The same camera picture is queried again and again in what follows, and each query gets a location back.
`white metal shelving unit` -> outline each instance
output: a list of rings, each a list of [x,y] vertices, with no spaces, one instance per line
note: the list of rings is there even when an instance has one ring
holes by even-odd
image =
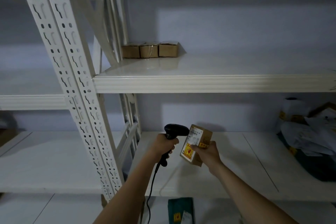
[[[106,0],[104,7],[104,1],[95,0],[93,10],[89,0],[27,0],[55,73],[5,74],[0,109],[68,109],[78,132],[24,132],[0,148],[0,191],[102,193],[109,201],[124,182],[121,164],[129,148],[134,169],[157,133],[141,132],[136,93],[336,91],[333,53],[122,60],[120,46],[128,42],[123,2]],[[81,13],[95,34],[91,53]],[[111,65],[105,72],[102,53]],[[111,132],[101,93],[119,93],[121,132]],[[213,139],[223,161],[268,198],[336,201],[336,185],[308,175],[275,135],[214,133]],[[153,195],[228,198],[206,167],[178,156],[181,147],[159,169]]]

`metal upright post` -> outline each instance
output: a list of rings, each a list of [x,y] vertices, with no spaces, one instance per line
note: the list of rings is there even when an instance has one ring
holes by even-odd
[[[78,83],[80,93],[84,100],[85,109],[88,112],[89,120],[93,128],[92,140],[97,140],[98,147],[103,157],[104,165],[107,169],[107,176],[111,181],[113,193],[115,194],[124,183],[124,178],[119,164],[115,144],[113,141],[110,125],[107,120],[105,107],[101,98],[96,93],[92,78],[95,76],[90,51],[85,39],[84,33],[80,30],[78,22],[79,9],[77,0],[50,0],[52,9],[61,36],[65,45],[67,55],[70,60],[71,67],[74,71],[76,81]],[[103,32],[95,25],[101,42]]]
[[[57,3],[54,2],[50,4],[49,0],[27,0],[65,95],[66,105],[78,127],[92,166],[97,171],[97,179],[101,181],[102,192],[106,200],[109,201],[119,186],[121,186],[123,178],[119,175],[121,172],[114,161],[111,148],[105,147],[103,150],[99,150],[101,148],[99,144],[108,144],[110,134],[103,133],[103,128],[101,128],[103,125],[94,128],[91,126],[89,114],[86,111],[86,104],[90,102],[90,109],[94,110],[94,112],[90,112],[90,116],[97,117],[97,122],[103,123],[102,115],[96,110],[99,108],[99,103],[94,96],[91,96],[94,94],[93,92],[87,96],[81,94],[83,90],[78,87],[79,83],[82,87],[87,86],[85,89],[88,92],[94,91],[92,90],[93,87],[87,82],[88,80],[80,76],[76,78],[74,75],[74,64],[80,67],[77,68],[77,66],[75,66],[75,73],[77,75],[80,73],[84,73],[84,76],[86,73],[89,75],[89,70],[87,67],[84,68],[85,56],[81,51],[82,49],[80,49],[80,39],[77,38],[78,33],[75,31],[76,22],[73,17],[70,17],[70,3],[64,0],[56,1]],[[58,17],[63,18],[58,25],[51,6],[56,9]],[[64,37],[66,41],[69,41],[67,46],[64,45],[64,39],[62,39],[62,37]],[[77,55],[67,55],[67,52],[73,52]],[[99,138],[102,137],[101,140],[99,140],[99,144],[96,140],[97,134],[103,136],[99,136]],[[107,161],[107,156],[109,164],[113,168],[113,175],[111,176],[108,175],[111,171],[107,171],[104,165],[104,161]],[[119,182],[111,182],[110,178],[117,179]]]

